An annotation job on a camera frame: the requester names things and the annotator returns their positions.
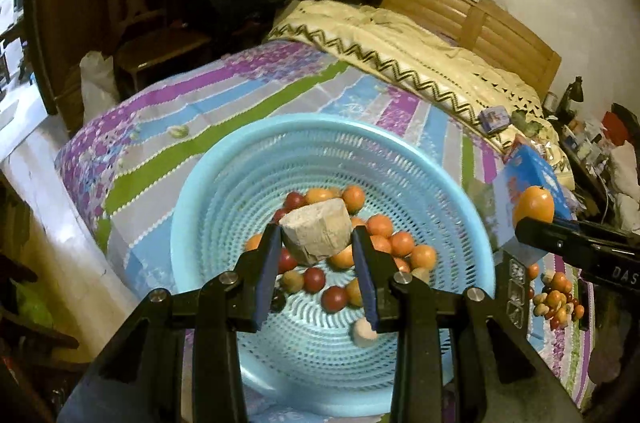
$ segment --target blue stripe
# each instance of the blue stripe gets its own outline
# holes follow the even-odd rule
[[[447,135],[449,115],[434,105],[429,108],[427,121],[424,123],[418,147],[442,165],[444,141]]]
[[[129,287],[140,298],[158,287],[167,288],[171,293],[177,292],[169,245],[173,218],[170,215],[129,250],[131,254],[125,275]]]
[[[139,145],[152,136],[162,134],[168,127],[182,126],[195,119],[198,115],[209,113],[209,111],[213,111],[229,102],[242,98],[256,89],[263,87],[266,83],[264,80],[247,80],[231,89],[188,104],[180,111],[168,114],[157,120],[140,124],[138,138],[132,145]]]
[[[384,86],[380,80],[371,75],[363,75],[356,82],[346,88],[342,94],[331,101],[321,113],[336,114],[352,120],[357,120],[367,110],[367,106],[380,94],[376,86]]]

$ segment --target small box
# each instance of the small box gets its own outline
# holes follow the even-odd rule
[[[487,134],[495,134],[511,125],[511,118],[504,106],[494,106],[480,111],[478,120]]]
[[[510,253],[525,266],[538,262],[546,252],[520,244],[515,237],[513,210],[520,195],[530,186],[547,189],[554,199],[555,215],[571,219],[560,183],[549,165],[528,145],[520,145],[511,155],[504,168],[492,181],[491,186],[472,200],[476,204],[489,234],[494,250],[495,262],[502,262],[502,251]]]

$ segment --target zigzag pattern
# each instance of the zigzag pattern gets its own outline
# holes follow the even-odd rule
[[[303,36],[308,41],[323,47],[335,49],[340,55],[355,56],[363,63],[371,65],[376,71],[384,73],[387,77],[392,78],[396,82],[401,82],[405,79],[412,79],[414,88],[419,91],[427,91],[431,98],[437,103],[448,104],[450,110],[459,118],[466,121],[469,125],[477,127],[480,125],[478,115],[474,111],[474,108],[469,103],[460,104],[456,93],[453,91],[441,92],[437,82],[428,80],[427,82],[420,82],[420,77],[415,70],[408,69],[401,71],[398,61],[395,59],[381,60],[377,51],[363,52],[360,44],[354,43],[348,48],[344,47],[342,39],[335,38],[327,40],[324,31],[317,29],[315,31],[309,31],[305,24],[298,26],[294,29],[290,24],[284,24],[280,28],[274,28],[268,35],[269,39],[279,38],[283,36]],[[438,73],[441,76],[443,74],[437,72],[433,68],[427,66],[430,70]]]

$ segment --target pillow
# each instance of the pillow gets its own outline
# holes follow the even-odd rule
[[[616,192],[640,202],[640,185],[636,171],[636,152],[629,142],[611,151],[611,182]]]
[[[621,229],[626,231],[640,229],[640,210],[636,200],[625,194],[616,194],[616,215]]]

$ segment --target blue box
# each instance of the blue box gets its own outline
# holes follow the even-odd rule
[[[492,202],[490,219],[485,218],[485,226],[495,249],[508,251],[521,263],[528,266],[538,262],[546,252],[520,244],[515,238],[513,226],[513,210],[520,195],[531,186],[541,186],[547,189],[554,199],[556,217],[571,219],[571,211],[566,204],[560,183],[551,165],[530,146],[520,145],[516,148],[504,168],[491,183],[490,197],[485,201]]]

